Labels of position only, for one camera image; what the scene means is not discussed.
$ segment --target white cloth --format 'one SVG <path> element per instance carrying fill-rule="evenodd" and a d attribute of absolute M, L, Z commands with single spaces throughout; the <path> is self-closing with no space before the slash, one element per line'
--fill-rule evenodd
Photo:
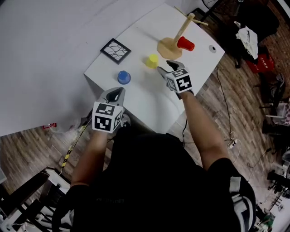
<path fill-rule="evenodd" d="M 248 53 L 254 58 L 258 58 L 258 36 L 248 27 L 239 29 L 236 34 L 237 39 L 240 39 L 245 47 L 248 50 Z"/>
<path fill-rule="evenodd" d="M 67 212 L 66 215 L 60 220 L 62 224 L 67 223 L 70 226 L 73 226 L 73 217 L 74 217 L 74 209 L 72 211 Z"/>

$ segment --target red box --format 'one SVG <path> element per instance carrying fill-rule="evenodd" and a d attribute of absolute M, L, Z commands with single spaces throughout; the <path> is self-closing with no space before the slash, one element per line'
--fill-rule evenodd
<path fill-rule="evenodd" d="M 271 55 L 259 54 L 258 55 L 258 64 L 253 64 L 251 61 L 246 60 L 247 65 L 250 67 L 253 73 L 263 73 L 271 71 L 274 69 L 274 61 Z"/>

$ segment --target black t-shirt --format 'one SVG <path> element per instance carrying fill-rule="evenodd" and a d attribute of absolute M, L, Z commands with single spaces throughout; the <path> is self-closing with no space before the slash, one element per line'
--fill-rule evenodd
<path fill-rule="evenodd" d="M 205 171 L 168 135 L 115 142 L 111 162 L 96 182 L 67 193 L 75 209 L 72 231 L 239 231 L 229 192 L 232 176 L 241 175 L 229 159 Z M 240 193 L 256 204 L 243 177 Z"/>

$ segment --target framed picture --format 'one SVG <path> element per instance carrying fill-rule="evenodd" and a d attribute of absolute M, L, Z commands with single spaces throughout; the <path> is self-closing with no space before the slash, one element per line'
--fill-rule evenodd
<path fill-rule="evenodd" d="M 126 46 L 121 44 L 115 39 L 111 39 L 102 49 L 101 52 L 104 53 L 108 58 L 116 62 L 121 63 L 123 59 L 131 52 Z"/>

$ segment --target white wall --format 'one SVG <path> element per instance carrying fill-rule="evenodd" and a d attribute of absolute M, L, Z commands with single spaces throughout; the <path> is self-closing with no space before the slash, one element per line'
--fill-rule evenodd
<path fill-rule="evenodd" d="M 108 40 L 163 2 L 6 0 L 0 6 L 0 136 L 86 116 L 95 96 L 84 71 Z M 169 0 L 186 12 L 193 2 Z"/>
<path fill-rule="evenodd" d="M 290 224 L 290 199 L 282 199 L 284 209 L 279 212 L 278 207 L 274 206 L 271 210 L 271 213 L 276 217 L 273 223 L 272 232 L 284 232 Z"/>

